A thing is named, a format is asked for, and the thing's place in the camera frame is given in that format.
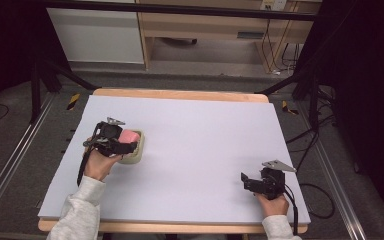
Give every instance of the wooden table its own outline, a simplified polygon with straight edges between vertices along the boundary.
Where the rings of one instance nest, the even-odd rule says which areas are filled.
[[[187,99],[206,101],[232,102],[263,102],[268,103],[265,95],[233,93],[233,92],[197,92],[172,90],[142,90],[142,89],[98,89],[94,93],[98,96],[123,96],[139,98]],[[57,219],[39,220],[39,229],[50,231],[57,223]],[[304,233],[308,225],[299,225],[298,232]],[[134,222],[106,222],[101,221],[99,231],[107,233],[264,233],[261,224],[258,225],[217,225],[217,224],[172,224],[172,223],[134,223]]]

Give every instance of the floor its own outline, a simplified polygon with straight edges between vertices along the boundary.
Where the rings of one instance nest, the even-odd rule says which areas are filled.
[[[288,48],[285,58],[293,56],[293,52],[292,47]],[[267,74],[252,43],[198,40],[196,45],[192,45],[189,41],[158,39],[147,71],[75,70],[80,77],[102,86],[254,92],[292,74],[290,62],[284,63],[282,65],[281,60],[277,63],[284,68],[279,74]],[[66,79],[61,81],[62,91],[53,96],[54,102],[40,130],[26,152],[21,154],[20,162],[14,167],[16,170],[9,176],[6,186],[3,186],[0,195],[0,239],[43,239],[45,236],[37,229],[40,201],[76,129],[87,95],[90,94]],[[293,87],[287,86],[269,96],[270,102],[275,105],[286,140],[308,129],[308,101],[293,101],[290,96]],[[28,127],[29,91],[29,84],[24,83],[0,94],[0,146],[5,146],[0,148],[0,173]],[[325,92],[331,93],[331,89],[326,87]],[[81,98],[74,110],[67,111],[65,108],[74,93],[81,93]],[[289,110],[297,110],[298,114],[295,111],[284,111],[283,101],[287,101]],[[358,220],[363,233],[352,239],[384,239],[384,204],[370,179],[354,172],[352,156],[343,143],[334,118],[330,117],[332,112],[329,105],[320,102],[319,106],[319,118],[326,118],[327,121],[320,128],[318,142],[308,152],[298,179],[300,183],[317,185],[327,195],[309,185],[302,186],[309,211],[313,215],[309,230],[301,237],[350,239],[352,231],[347,224],[351,212],[355,215],[351,214],[351,217]],[[300,162],[304,153],[302,150],[306,149],[311,139],[311,135],[306,135],[288,144],[294,164]],[[339,179],[339,190],[343,191],[351,211],[341,206],[344,195],[338,194],[338,185],[332,184],[331,172],[326,171],[326,161]],[[335,204],[332,205],[328,196],[333,198]],[[336,211],[324,219],[323,216],[330,215],[333,206]],[[250,239],[265,239],[265,236],[251,235]]]

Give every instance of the white board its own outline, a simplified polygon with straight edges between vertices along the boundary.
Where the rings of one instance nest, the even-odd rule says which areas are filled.
[[[65,198],[77,189],[82,143],[107,117],[126,122],[125,129],[142,130],[145,144],[139,163],[117,163],[105,179],[105,220],[260,223],[261,207],[243,189],[240,173],[258,179],[262,162],[291,165],[272,104],[90,96],[39,217],[60,216]],[[296,175],[286,173],[286,183],[299,223],[309,223]],[[293,222],[292,207],[288,218]]]

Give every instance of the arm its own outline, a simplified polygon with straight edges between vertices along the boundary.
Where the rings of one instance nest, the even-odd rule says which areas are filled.
[[[105,157],[93,150],[79,189],[64,203],[61,218],[47,239],[96,239],[99,229],[99,203],[105,190],[102,182],[121,155]]]
[[[263,220],[263,226],[269,240],[301,239],[292,234],[291,226],[286,217],[289,203],[283,195],[273,200],[268,200],[264,195],[258,193],[254,195],[260,202],[263,213],[266,216]]]

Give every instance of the gray carpet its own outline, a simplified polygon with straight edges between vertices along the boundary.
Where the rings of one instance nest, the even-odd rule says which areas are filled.
[[[258,78],[234,77],[205,77],[205,76],[167,76],[146,74],[97,74],[79,73],[79,76],[91,83],[106,87],[121,88],[153,88],[153,89],[187,89],[207,91],[239,91],[253,92],[265,89],[274,80],[264,81]],[[39,133],[35,137],[28,152],[20,163],[16,173],[10,181],[7,190],[0,200],[0,233],[21,233],[44,235],[37,229],[37,202],[45,196],[52,177],[58,168],[63,151],[74,134],[80,120],[82,109],[86,104],[89,91],[83,90],[76,84],[62,80],[63,90],[56,100]],[[289,100],[292,86],[282,89],[270,101],[275,104],[278,118],[285,136],[291,139],[306,130],[301,115],[283,112],[281,100]],[[8,90],[0,101],[9,105],[10,113],[0,120],[0,169],[8,155],[14,149],[16,142],[25,129],[30,114],[29,84],[25,83]],[[81,97],[74,110],[66,107],[74,93],[81,93]],[[330,115],[328,109],[323,109],[320,118]],[[347,194],[355,208],[366,235],[369,239],[384,239],[384,205],[379,199],[370,179],[353,172],[352,159],[343,145],[338,129],[329,122],[320,129],[320,141],[338,175],[341,178]],[[307,147],[310,136],[299,139],[290,145],[290,150],[300,150]],[[294,164],[297,164],[303,152],[291,153]],[[325,176],[321,171],[318,156],[311,149],[298,173],[300,183],[315,184],[327,192]],[[303,187],[304,198],[313,213],[326,215],[331,210],[329,199],[319,191]],[[305,239],[349,239],[349,234],[338,211],[329,219],[311,217]],[[262,239],[264,236],[252,235],[251,239]]]

